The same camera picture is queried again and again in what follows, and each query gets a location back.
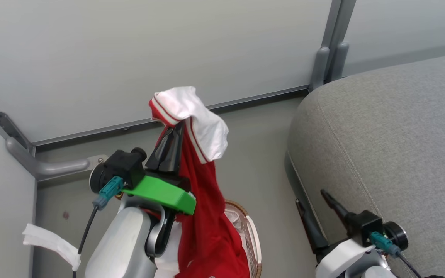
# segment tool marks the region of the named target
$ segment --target gray support leg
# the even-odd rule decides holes
[[[21,144],[12,137],[7,139],[6,146],[7,150],[16,158],[16,160],[18,160],[18,162],[20,162],[20,164],[22,164],[23,167],[38,181],[92,170],[97,164],[108,159],[106,155],[97,155],[67,162],[48,163],[39,161],[30,155],[28,150],[23,148]]]
[[[327,66],[327,59],[329,58],[329,48],[322,47],[317,51],[316,60],[314,62],[314,69],[310,79],[309,91],[324,85],[325,68]]]
[[[331,63],[331,68],[329,70],[330,77],[328,80],[334,81],[343,77],[343,69],[345,67],[348,49],[350,49],[350,45],[347,42],[342,42],[338,45],[336,54]]]

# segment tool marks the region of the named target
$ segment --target white cloth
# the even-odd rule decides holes
[[[54,232],[27,224],[22,234],[24,235],[24,245],[40,246],[58,253],[65,261],[71,264],[73,271],[76,271],[80,266],[81,261],[78,249]]]
[[[194,87],[157,92],[151,100],[151,107],[154,119],[157,112],[171,125],[187,119],[187,131],[202,164],[223,156],[228,146],[228,127],[204,106]]]

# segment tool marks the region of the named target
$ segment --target gray sofa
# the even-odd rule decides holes
[[[321,188],[350,211],[400,224],[407,259],[422,276],[445,276],[445,57],[314,90],[293,119],[288,155],[297,196],[306,193],[329,242],[346,231]],[[390,265],[397,276],[414,277],[399,260]]]

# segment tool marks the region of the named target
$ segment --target white tape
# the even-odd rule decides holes
[[[40,246],[58,253],[61,257],[63,257],[63,259],[65,259],[65,261],[71,264],[73,271],[76,271],[80,266],[80,255],[78,255],[78,249],[54,232],[32,224],[27,224],[27,227],[22,234],[24,235],[24,245]]]

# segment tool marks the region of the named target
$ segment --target wicker basket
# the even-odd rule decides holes
[[[245,234],[245,241],[242,242],[247,250],[247,258],[251,278],[260,278],[262,272],[262,253],[260,241],[252,218],[248,215],[244,207],[237,202],[226,200],[226,211],[237,213],[239,222],[236,222],[236,229]]]

